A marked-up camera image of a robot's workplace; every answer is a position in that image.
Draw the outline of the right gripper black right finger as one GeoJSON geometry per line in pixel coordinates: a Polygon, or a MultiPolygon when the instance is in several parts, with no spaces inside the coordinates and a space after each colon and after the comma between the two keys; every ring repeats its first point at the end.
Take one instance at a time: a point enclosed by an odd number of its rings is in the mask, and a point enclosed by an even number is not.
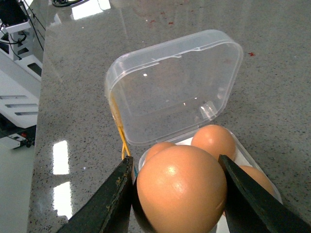
{"type": "Polygon", "coordinates": [[[311,226],[287,209],[226,155],[225,216],[231,233],[309,233],[311,226]]]}

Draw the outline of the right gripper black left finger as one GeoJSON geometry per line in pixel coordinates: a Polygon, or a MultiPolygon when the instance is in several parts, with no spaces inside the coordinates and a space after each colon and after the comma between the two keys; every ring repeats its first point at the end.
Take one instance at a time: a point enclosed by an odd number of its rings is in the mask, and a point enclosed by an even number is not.
{"type": "Polygon", "coordinates": [[[133,158],[125,157],[90,200],[59,233],[128,232],[133,191],[133,158]]]}

